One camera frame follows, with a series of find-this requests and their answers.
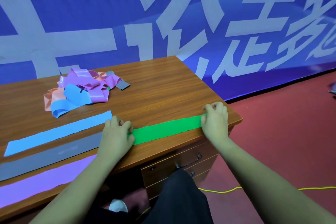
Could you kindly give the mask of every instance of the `drawer handle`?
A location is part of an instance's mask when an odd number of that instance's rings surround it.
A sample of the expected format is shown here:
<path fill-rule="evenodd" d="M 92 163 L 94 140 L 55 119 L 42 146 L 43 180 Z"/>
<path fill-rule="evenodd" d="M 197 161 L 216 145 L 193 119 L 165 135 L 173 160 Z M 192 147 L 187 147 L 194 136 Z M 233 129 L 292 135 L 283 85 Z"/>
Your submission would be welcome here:
<path fill-rule="evenodd" d="M 189 163 L 189 164 L 187 164 L 185 166 L 180 166 L 180 164 L 175 164 L 175 166 L 176 166 L 177 169 L 180 169 L 180 168 L 186 167 L 186 166 L 188 166 L 188 165 L 190 165 L 192 163 L 195 163 L 196 161 L 200 160 L 201 158 L 202 158 L 202 155 L 201 154 L 197 154 L 197 159 L 195 161 L 193 161 L 193 162 L 191 162 L 191 163 Z"/>

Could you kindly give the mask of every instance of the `red carpet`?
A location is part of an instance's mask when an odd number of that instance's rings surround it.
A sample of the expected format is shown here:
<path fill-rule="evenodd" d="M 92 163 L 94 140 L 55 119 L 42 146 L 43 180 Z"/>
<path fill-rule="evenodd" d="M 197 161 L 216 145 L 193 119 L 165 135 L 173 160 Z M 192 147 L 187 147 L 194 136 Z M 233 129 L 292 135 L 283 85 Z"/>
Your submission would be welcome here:
<path fill-rule="evenodd" d="M 243 117 L 230 138 L 296 188 L 336 186 L 336 72 L 231 104 Z M 239 186 L 219 156 L 200 188 Z M 263 223 L 243 190 L 205 192 L 215 224 Z M 336 190 L 305 192 L 336 215 Z"/>

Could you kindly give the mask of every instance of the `gray strip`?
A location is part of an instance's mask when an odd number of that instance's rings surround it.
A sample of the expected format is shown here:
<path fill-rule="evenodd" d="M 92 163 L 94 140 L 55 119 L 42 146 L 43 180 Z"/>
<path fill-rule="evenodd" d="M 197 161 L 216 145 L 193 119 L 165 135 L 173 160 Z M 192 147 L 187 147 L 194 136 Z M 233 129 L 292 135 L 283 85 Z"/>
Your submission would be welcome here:
<path fill-rule="evenodd" d="M 115 73 L 113 71 L 107 71 L 106 72 L 106 75 L 111 75 L 111 74 L 115 74 Z M 124 90 L 128 86 L 130 86 L 130 84 L 125 82 L 123 79 L 121 79 L 121 82 L 117 83 L 115 86 L 120 90 Z"/>
<path fill-rule="evenodd" d="M 0 165 L 0 181 L 23 175 L 99 147 L 102 132 Z"/>

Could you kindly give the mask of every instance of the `purple resistance band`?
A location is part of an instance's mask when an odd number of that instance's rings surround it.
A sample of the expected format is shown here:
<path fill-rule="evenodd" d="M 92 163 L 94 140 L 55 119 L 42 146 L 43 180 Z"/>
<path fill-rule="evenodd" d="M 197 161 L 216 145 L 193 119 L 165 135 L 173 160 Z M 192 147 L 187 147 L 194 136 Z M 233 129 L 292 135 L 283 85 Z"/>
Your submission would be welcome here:
<path fill-rule="evenodd" d="M 27 179 L 0 187 L 0 208 L 25 200 L 38 193 L 72 182 L 96 155 L 57 167 Z"/>

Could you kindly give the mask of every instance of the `blue banner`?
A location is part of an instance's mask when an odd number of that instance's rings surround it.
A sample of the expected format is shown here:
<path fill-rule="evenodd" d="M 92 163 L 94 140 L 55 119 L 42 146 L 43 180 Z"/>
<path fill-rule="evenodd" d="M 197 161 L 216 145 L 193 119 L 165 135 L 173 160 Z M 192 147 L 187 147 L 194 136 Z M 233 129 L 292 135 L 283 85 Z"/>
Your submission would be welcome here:
<path fill-rule="evenodd" d="M 0 0 L 0 84 L 176 55 L 227 100 L 335 68 L 335 4 Z"/>

